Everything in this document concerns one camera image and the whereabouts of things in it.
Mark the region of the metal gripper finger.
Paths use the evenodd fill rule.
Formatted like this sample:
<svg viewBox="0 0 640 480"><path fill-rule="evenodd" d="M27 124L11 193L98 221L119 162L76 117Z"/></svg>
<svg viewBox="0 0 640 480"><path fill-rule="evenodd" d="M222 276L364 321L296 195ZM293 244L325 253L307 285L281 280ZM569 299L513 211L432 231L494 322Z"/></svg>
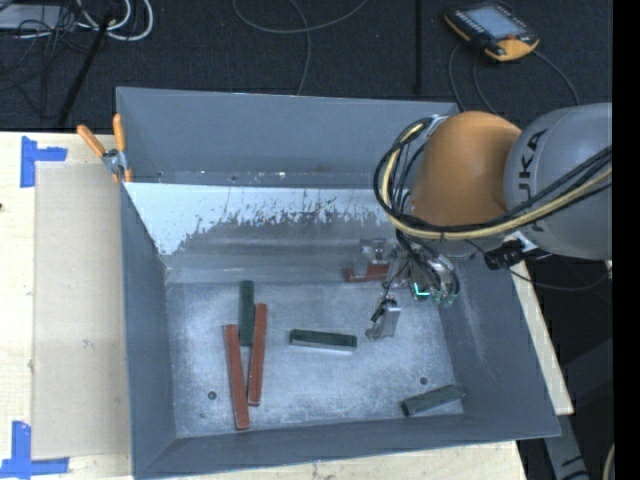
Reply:
<svg viewBox="0 0 640 480"><path fill-rule="evenodd" d="M365 331L366 337L370 341L393 337L400 313L396 298L393 295L383 296L371 317L372 326Z"/></svg>
<svg viewBox="0 0 640 480"><path fill-rule="evenodd" d="M359 243L359 266L367 269L370 266L387 266L387 240L385 238L362 239Z"/></svg>

